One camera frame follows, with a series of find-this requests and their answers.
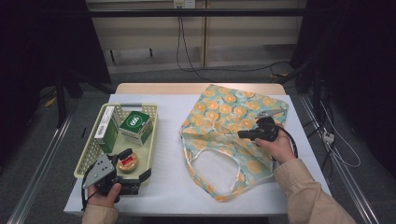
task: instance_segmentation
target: beige sleeve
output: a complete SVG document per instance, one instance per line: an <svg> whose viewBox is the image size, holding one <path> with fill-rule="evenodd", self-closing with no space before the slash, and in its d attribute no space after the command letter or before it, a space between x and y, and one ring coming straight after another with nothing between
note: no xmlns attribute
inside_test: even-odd
<svg viewBox="0 0 396 224"><path fill-rule="evenodd" d="M110 224L116 223L119 210L88 204L82 217L82 224Z"/></svg>
<svg viewBox="0 0 396 224"><path fill-rule="evenodd" d="M288 197L290 223L355 223L347 211L321 189L303 161L287 161L275 178Z"/></svg>

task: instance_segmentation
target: person's arm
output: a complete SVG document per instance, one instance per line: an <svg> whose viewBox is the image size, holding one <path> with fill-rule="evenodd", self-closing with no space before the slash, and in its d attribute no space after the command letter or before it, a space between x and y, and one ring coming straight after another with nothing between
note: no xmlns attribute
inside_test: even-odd
<svg viewBox="0 0 396 224"><path fill-rule="evenodd" d="M285 133L279 131L274 142L261 139L255 142L269 150L280 164L275 178L287 195L290 223L355 223L347 211L321 189L303 161L294 157Z"/></svg>
<svg viewBox="0 0 396 224"><path fill-rule="evenodd" d="M114 208L114 201L120 193L121 184L115 184L107 196L96 193L94 185L88 188L88 195L92 195L88 200L87 208L82 217L83 224L109 224L116 223L119 210Z"/></svg>

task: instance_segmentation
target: white cable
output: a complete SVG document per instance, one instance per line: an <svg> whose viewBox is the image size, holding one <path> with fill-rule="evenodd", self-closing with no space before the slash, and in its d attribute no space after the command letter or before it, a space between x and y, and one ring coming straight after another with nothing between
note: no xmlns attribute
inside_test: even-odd
<svg viewBox="0 0 396 224"><path fill-rule="evenodd" d="M329 120L330 124L331 124L332 127L334 128L334 131L335 131L335 132L337 133L337 135L340 136L340 138L349 146L349 148L350 148L350 149L352 150L352 152L355 154L356 158L358 158L358 161L359 161L358 164L357 164L357 165L352 165L352 164L349 164L348 162L344 161L338 153L336 153L336 152L334 152L334 151L332 150L332 148L330 147L329 143L325 143L325 144L327 144L327 145L329 146L329 149L332 151L332 153L334 153L334 156L335 156L338 160L340 160L343 164L345 164L345 165L347 165L347 166L350 166L350 167L359 167L359 166L361 165L361 158L359 157L358 153L356 153L356 151L353 149L353 147L343 138L343 136L341 136L341 134L340 134L339 132L337 132L337 130L335 129L334 125L332 124L332 120L330 119L330 116L329 116L329 114L327 113L327 110L326 110L325 106L323 105L323 103L322 103L321 101L320 101L320 104L321 104L321 106L323 107L324 112L326 113L327 119Z"/></svg>

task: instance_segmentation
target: white and green box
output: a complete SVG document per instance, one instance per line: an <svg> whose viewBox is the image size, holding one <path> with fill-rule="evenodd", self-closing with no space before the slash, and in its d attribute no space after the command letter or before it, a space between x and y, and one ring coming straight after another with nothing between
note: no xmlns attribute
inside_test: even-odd
<svg viewBox="0 0 396 224"><path fill-rule="evenodd" d="M120 115L117 113L116 107L108 106L94 137L105 153L111 153L113 151L119 133L119 127Z"/></svg>
<svg viewBox="0 0 396 224"><path fill-rule="evenodd" d="M152 122L149 115L132 111L121 124L120 131L127 141L143 146L152 132Z"/></svg>

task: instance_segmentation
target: white table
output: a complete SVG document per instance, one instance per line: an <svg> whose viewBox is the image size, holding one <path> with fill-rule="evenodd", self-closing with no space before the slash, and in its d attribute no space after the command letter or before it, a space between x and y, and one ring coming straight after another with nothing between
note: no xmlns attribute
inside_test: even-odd
<svg viewBox="0 0 396 224"><path fill-rule="evenodd" d="M296 141L299 157L312 176L329 188L304 134L288 95L271 95L290 105L286 129ZM271 177L227 203L218 203L193 183L184 162L179 130L199 94L113 94L110 103L155 103L159 106L159 123L152 175L149 185L136 196L122 196L116 207L125 216L275 216L286 214L286 196ZM81 179L69 197L64 211L82 215Z"/></svg>

